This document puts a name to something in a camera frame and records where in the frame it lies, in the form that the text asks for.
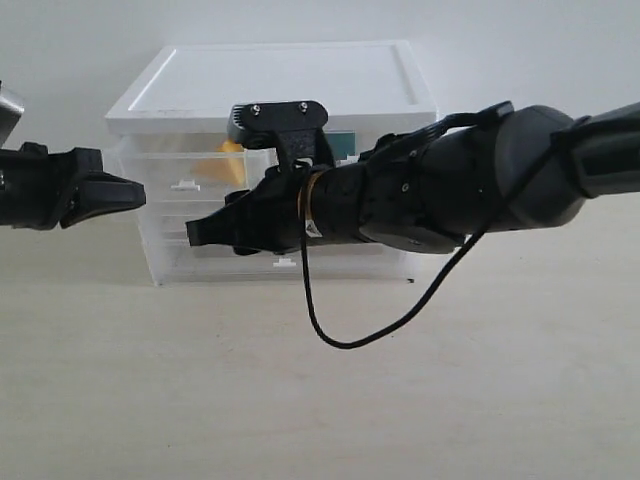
black cable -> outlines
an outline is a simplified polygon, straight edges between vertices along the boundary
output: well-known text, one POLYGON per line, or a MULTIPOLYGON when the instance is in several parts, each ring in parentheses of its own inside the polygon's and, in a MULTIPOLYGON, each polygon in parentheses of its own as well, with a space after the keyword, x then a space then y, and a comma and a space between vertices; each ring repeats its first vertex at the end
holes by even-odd
POLYGON ((543 153, 535 162, 533 162, 529 168, 524 172, 522 177, 515 183, 515 185, 511 188, 511 190, 505 195, 502 202, 496 206, 493 212, 487 217, 487 219, 482 223, 482 225, 478 228, 476 232, 474 232, 468 240, 460 247, 460 249, 452 255, 449 261, 445 264, 445 266, 440 270, 438 275, 436 275, 429 288, 425 291, 425 293, 420 297, 420 299, 416 302, 416 304, 399 320, 396 320, 392 324, 378 330, 377 332, 372 333, 360 340, 355 340, 352 342, 341 342, 334 338, 331 338, 327 335, 320 324, 318 323, 318 318, 316 316, 315 306, 313 304, 313 295, 311 292, 311 279, 309 275, 309 255, 307 249, 307 232, 306 232, 306 215, 305 212, 307 210, 307 197, 308 197, 308 178, 307 181, 304 182, 302 191, 301 191, 301 202, 300 202, 300 246, 301 246, 301 255, 302 255, 302 276, 304 280, 304 289, 305 296, 307 299, 307 309, 309 310, 309 318, 311 319, 311 325, 313 329, 318 334, 318 336, 327 344, 331 345, 334 348, 338 348, 341 350, 352 350, 354 348, 364 347, 376 340, 380 340, 383 337, 395 332, 399 328, 405 326, 409 323, 420 311, 424 308, 424 306, 429 303, 433 295, 438 291, 442 283, 445 281, 447 276, 451 273, 451 271, 455 268, 455 266, 460 263, 460 261, 469 253, 469 251, 480 241, 480 239, 489 231, 491 225, 507 210, 511 202, 513 202, 518 195, 520 195, 527 185, 535 178, 535 176, 542 170, 542 168, 547 164, 547 162, 553 157, 554 150, 549 148, 545 153, 543 153))

